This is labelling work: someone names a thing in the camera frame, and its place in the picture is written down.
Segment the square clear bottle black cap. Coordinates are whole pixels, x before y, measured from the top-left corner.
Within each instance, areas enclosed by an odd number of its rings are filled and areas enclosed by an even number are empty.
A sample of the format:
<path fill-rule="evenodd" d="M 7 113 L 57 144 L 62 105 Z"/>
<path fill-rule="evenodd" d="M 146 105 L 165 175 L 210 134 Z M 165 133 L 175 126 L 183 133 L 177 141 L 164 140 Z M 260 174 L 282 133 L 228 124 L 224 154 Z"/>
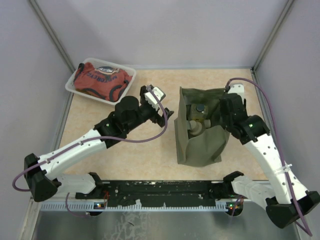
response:
<path fill-rule="evenodd" d="M 208 113 L 209 113 L 209 107 L 207 105 L 202 103 L 199 103 L 199 104 L 193 103 L 190 106 L 188 120 L 203 122 L 207 118 Z"/>

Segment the green bottle white cap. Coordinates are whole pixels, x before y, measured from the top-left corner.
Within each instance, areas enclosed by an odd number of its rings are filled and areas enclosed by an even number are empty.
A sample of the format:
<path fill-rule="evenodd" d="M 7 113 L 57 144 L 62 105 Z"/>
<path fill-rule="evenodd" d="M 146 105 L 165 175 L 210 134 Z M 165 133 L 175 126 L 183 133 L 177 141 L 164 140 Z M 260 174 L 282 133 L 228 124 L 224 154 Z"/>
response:
<path fill-rule="evenodd" d="M 189 125 L 189 134 L 191 136 L 198 136 L 211 127 L 211 121 L 209 119 L 205 119 L 203 122 L 191 120 L 189 121 Z"/>

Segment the olive green canvas bag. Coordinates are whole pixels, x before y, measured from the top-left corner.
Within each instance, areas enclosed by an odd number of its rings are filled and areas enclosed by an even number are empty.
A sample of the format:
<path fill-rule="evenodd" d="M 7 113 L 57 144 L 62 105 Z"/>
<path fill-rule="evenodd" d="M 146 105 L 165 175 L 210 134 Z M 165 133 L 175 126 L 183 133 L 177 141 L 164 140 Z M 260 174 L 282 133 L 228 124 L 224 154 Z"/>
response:
<path fill-rule="evenodd" d="M 230 133 L 221 123 L 220 98 L 225 94 L 222 88 L 196 89 L 180 88 L 178 115 L 174 120 L 177 163 L 191 167 L 205 167 L 221 161 Z M 198 136 L 189 133 L 188 115 L 192 104 L 208 106 L 206 120 L 211 127 Z"/>

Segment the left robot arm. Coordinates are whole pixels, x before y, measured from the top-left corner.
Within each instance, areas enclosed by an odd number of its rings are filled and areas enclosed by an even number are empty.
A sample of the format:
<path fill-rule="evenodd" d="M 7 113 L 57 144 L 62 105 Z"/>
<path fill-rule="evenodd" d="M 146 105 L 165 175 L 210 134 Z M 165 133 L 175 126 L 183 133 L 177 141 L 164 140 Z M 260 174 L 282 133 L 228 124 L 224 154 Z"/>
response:
<path fill-rule="evenodd" d="M 65 174 L 64 171 L 81 160 L 113 147 L 120 142 L 145 143 L 146 140 L 130 140 L 128 134 L 151 121 L 164 131 L 173 114 L 161 104 L 165 93 L 158 87 L 147 85 L 140 88 L 140 99 L 125 96 L 107 118 L 77 140 L 51 153 L 36 156 L 29 154 L 24 159 L 24 178 L 35 202 L 46 201 L 56 194 L 77 194 L 95 199 L 104 192 L 102 180 L 95 172 L 83 175 Z"/>

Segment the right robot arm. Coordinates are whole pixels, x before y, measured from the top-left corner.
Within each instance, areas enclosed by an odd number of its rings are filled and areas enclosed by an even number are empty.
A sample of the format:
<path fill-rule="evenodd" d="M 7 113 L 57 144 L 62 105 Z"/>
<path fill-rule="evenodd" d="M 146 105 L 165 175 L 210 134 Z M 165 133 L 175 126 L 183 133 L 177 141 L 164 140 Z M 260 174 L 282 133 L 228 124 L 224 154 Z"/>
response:
<path fill-rule="evenodd" d="M 229 198 L 242 195 L 258 204 L 281 229 L 313 210 L 320 202 L 319 193 L 309 191 L 291 166 L 281 162 L 264 120 L 258 115 L 249 116 L 246 102 L 236 93 L 227 93 L 219 101 L 226 130 L 253 154 L 271 185 L 266 187 L 235 171 L 223 179 L 224 194 Z"/>

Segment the red printed t-shirt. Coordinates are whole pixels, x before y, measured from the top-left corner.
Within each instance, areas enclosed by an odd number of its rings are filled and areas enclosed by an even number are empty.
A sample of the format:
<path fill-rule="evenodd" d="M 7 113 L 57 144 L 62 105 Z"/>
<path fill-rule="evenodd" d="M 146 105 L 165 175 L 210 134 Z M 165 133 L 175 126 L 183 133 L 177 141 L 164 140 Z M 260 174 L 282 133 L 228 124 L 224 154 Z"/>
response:
<path fill-rule="evenodd" d="M 120 99 L 131 80 L 132 76 L 121 68 L 95 68 L 92 63 L 86 62 L 79 64 L 73 84 L 78 92 L 114 103 Z"/>

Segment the white plastic basket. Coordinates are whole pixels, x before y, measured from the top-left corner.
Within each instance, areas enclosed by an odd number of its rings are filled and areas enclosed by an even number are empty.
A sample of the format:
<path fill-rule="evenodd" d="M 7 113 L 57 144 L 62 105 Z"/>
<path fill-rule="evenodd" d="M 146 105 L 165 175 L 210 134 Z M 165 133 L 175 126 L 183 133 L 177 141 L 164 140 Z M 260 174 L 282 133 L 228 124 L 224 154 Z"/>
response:
<path fill-rule="evenodd" d="M 71 93 L 116 105 L 126 96 L 137 71 L 131 67 L 97 58 L 86 58 L 65 84 Z"/>

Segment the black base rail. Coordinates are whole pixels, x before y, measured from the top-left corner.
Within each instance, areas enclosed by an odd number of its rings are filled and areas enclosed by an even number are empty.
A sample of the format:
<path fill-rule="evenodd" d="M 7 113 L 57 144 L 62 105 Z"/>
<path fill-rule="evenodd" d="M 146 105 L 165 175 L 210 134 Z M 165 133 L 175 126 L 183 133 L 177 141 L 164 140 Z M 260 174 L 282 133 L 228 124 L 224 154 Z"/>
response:
<path fill-rule="evenodd" d="M 108 207 L 214 207 L 216 201 L 239 195 L 230 182 L 211 180 L 109 180 L 90 193 L 76 193 L 77 200 L 105 200 Z"/>

